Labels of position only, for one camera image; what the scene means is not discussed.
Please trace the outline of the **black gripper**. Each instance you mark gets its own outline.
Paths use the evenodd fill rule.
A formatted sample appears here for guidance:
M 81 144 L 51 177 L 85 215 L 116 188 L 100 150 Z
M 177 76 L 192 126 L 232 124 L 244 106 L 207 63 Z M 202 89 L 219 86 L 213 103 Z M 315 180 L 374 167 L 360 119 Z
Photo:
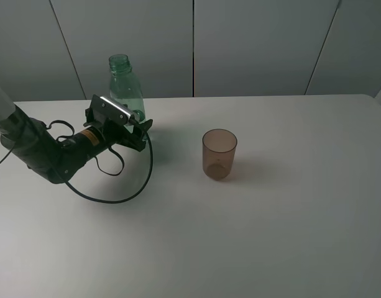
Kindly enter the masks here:
M 124 112 L 113 112 L 110 117 L 92 107 L 85 109 L 86 122 L 84 126 L 86 128 L 83 130 L 83 136 L 90 141 L 92 146 L 118 144 L 137 152 L 143 151 L 146 142 L 142 136 L 135 133 L 147 133 L 152 127 L 153 120 L 149 119 L 139 123 L 135 121 L 137 114 L 131 110 L 129 112 L 129 117 Z M 132 122 L 134 133 L 130 133 L 126 129 L 126 125 L 132 124 Z

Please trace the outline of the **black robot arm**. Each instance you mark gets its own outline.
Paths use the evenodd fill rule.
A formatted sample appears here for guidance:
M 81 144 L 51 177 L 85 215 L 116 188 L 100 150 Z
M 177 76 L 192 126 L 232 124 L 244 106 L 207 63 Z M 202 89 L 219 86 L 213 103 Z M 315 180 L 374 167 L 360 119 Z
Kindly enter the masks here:
M 68 182 L 91 159 L 113 145 L 141 152 L 153 121 L 108 97 L 94 95 L 84 130 L 53 138 L 51 126 L 29 117 L 0 88 L 0 142 L 29 169 L 53 184 Z

